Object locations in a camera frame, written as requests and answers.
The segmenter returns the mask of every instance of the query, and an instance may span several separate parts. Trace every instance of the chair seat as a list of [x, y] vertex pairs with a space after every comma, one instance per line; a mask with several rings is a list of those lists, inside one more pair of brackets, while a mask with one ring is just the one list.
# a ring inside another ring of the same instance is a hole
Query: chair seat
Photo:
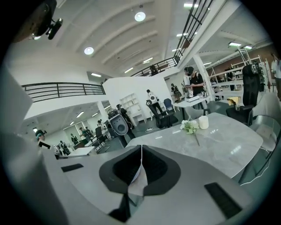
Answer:
[[[250, 126], [250, 128], [256, 131], [259, 128], [260, 124], [256, 123]], [[261, 136], [263, 139], [262, 148], [272, 152], [275, 149], [277, 137], [276, 134], [273, 132], [269, 138], [265, 138]]]

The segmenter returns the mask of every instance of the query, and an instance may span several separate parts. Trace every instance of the white candle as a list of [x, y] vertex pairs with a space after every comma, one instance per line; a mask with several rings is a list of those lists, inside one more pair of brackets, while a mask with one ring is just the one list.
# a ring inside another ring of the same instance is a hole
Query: white candle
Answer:
[[207, 116], [199, 117], [199, 127], [201, 129], [207, 129], [209, 127], [209, 120]]

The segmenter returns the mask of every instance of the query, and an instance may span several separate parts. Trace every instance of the white chair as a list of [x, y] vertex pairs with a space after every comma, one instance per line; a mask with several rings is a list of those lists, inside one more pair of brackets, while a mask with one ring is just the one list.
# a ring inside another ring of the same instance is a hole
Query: white chair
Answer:
[[[276, 121], [279, 124], [279, 126], [281, 127], [281, 105], [280, 105], [279, 99], [275, 93], [266, 93], [261, 98], [259, 103], [252, 109], [252, 111], [249, 115], [248, 125], [250, 126], [251, 129], [253, 129], [254, 131], [257, 131], [261, 124], [252, 123], [253, 117], [255, 117], [255, 116], [270, 117], [270, 118], [274, 119], [274, 121]], [[256, 175], [258, 175], [260, 173], [260, 171], [265, 167], [265, 165], [269, 161], [273, 151], [276, 148], [277, 143], [279, 142], [280, 136], [281, 136], [281, 129], [279, 130], [278, 134], [276, 134], [276, 133], [274, 133], [274, 131], [272, 131], [269, 138], [266, 138], [265, 136], [261, 135], [261, 137], [263, 138], [263, 143], [262, 143], [261, 149], [264, 149], [265, 151], [267, 151], [268, 155], [266, 157], [267, 160], [266, 160], [265, 164], [258, 171], [258, 173], [256, 173]]]

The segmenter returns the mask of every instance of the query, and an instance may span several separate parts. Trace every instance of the round ceiling lamp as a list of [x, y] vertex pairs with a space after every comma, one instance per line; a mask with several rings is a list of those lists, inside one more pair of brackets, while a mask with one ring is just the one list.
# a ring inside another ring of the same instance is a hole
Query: round ceiling lamp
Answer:
[[92, 47], [87, 47], [84, 50], [85, 54], [92, 54], [94, 52], [94, 49]]
[[135, 20], [140, 22], [140, 21], [143, 21], [145, 19], [145, 13], [144, 12], [138, 12], [136, 15], [135, 15]]

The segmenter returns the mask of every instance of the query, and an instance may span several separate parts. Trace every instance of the brown wall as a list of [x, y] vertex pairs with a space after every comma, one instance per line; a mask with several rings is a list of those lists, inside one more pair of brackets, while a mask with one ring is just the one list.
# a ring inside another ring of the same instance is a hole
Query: brown wall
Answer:
[[[273, 58], [270, 55], [271, 53], [274, 53], [275, 55], [277, 55], [277, 51], [275, 50], [275, 48], [274, 48], [274, 46], [272, 44], [268, 45], [266, 47], [262, 47], [262, 48], [253, 50], [251, 52], [248, 52], [250, 58], [256, 58], [259, 55], [263, 62], [265, 61], [265, 59], [267, 59], [270, 68], [271, 68], [271, 63], [273, 61]], [[213, 68], [214, 68], [215, 73], [221, 73], [221, 72], [224, 72], [224, 70], [227, 69], [228, 67], [231, 68], [231, 64], [235, 64], [235, 63], [239, 63], [239, 62], [242, 62], [241, 56], [233, 58], [233, 59], [231, 59], [231, 60], [229, 60], [227, 62], [224, 62], [224, 63], [222, 63], [220, 65], [217, 65], [217, 66], [215, 66]], [[210, 76], [211, 73], [212, 73], [212, 69], [208, 69], [207, 72], [208, 72], [208, 74]]]

